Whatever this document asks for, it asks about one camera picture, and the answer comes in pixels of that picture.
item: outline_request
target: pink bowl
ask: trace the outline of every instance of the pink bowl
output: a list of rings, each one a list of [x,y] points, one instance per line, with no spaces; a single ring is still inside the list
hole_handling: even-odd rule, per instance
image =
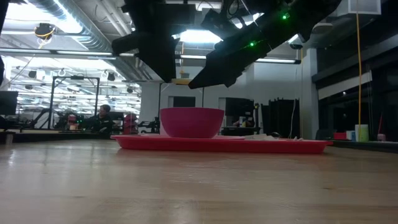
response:
[[[211,108],[164,108],[160,120],[173,138],[212,138],[220,131],[224,111]]]

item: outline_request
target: table surface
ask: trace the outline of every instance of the table surface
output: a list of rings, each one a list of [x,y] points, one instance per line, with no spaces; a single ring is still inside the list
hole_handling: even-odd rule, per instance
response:
[[[0,223],[398,223],[398,155],[119,150],[110,140],[0,146]]]

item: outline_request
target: green led light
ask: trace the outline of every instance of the green led light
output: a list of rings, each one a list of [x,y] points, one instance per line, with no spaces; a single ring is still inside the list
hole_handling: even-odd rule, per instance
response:
[[[283,16],[282,16],[282,19],[283,20],[286,20],[286,19],[288,19],[290,17],[290,14],[289,13],[285,13]]]

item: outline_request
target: person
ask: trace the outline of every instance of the person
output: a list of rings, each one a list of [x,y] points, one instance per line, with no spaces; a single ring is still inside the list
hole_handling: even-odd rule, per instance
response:
[[[102,105],[99,108],[97,116],[92,116],[89,120],[91,123],[91,132],[100,134],[111,134],[113,121],[109,116],[111,107],[109,105]]]

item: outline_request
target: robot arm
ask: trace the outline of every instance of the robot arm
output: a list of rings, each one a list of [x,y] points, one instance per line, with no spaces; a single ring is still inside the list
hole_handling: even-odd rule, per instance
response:
[[[202,27],[223,41],[206,56],[206,66],[189,83],[201,88],[235,83],[245,67],[265,57],[273,48],[298,34],[303,42],[310,38],[314,25],[331,14],[341,0],[239,0],[250,14],[263,12],[255,22],[236,28],[226,17],[231,0],[223,1],[220,13],[210,10]],[[138,57],[165,82],[175,78],[175,46],[171,35],[185,30],[182,21],[192,21],[190,4],[166,4],[161,0],[124,0],[136,31],[113,42],[117,54],[138,49]]]

